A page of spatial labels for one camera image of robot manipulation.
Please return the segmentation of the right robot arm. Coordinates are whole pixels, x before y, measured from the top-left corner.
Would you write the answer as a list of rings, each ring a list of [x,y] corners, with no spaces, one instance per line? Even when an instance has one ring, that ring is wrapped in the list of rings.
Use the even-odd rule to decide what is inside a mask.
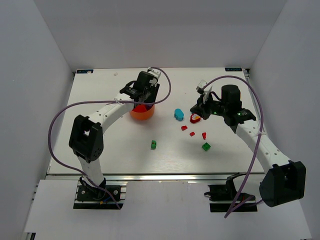
[[[196,90],[200,97],[191,112],[203,120],[211,115],[223,117],[225,124],[256,153],[255,157],[265,173],[259,193],[266,205],[275,207],[302,199],[305,194],[305,165],[301,161],[290,160],[260,131],[255,115],[242,107],[238,86],[224,85],[219,100],[214,100],[211,90],[204,90],[201,85]]]

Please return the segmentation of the green square lego brick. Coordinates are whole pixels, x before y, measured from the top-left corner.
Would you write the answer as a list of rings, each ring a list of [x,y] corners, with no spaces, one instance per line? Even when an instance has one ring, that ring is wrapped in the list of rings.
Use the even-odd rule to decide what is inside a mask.
[[[211,148],[211,145],[210,145],[209,143],[205,142],[205,143],[201,146],[201,148],[202,148],[205,152],[207,152],[207,151]]]

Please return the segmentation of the green small lego piece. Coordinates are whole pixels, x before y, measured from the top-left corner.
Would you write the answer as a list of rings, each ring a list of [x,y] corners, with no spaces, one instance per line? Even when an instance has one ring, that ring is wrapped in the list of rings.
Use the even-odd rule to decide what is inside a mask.
[[[155,150],[155,149],[157,148],[157,142],[156,142],[155,140],[152,140],[152,141],[151,141],[150,148],[151,148],[152,150]]]

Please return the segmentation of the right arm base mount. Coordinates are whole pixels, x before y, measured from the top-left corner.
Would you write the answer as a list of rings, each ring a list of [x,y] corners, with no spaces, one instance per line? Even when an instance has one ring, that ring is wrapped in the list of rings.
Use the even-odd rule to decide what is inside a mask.
[[[209,198],[209,207],[211,213],[226,213],[228,211],[238,192],[234,184],[234,179],[245,175],[245,173],[238,172],[228,176],[224,184],[208,185],[208,191],[203,195]],[[256,206],[255,196],[235,210],[235,212],[238,213],[253,213],[257,211],[258,208]]]

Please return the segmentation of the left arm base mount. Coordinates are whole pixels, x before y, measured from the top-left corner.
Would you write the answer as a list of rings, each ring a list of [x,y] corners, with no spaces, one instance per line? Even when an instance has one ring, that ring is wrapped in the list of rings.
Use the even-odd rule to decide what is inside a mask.
[[[126,187],[124,185],[107,185],[104,180],[101,188],[105,188],[110,194],[91,186],[80,177],[75,192],[73,209],[75,210],[120,210],[125,201]]]

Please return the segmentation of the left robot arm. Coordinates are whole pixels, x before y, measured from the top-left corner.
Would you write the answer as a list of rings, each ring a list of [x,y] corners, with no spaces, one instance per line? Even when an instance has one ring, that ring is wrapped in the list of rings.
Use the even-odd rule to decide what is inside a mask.
[[[114,103],[106,104],[88,116],[78,115],[74,119],[69,147],[80,161],[85,182],[90,186],[101,187],[105,180],[99,160],[104,150],[105,131],[138,103],[154,103],[160,87],[160,76],[159,70],[149,68],[141,71],[137,80],[127,83],[119,91],[113,99]]]

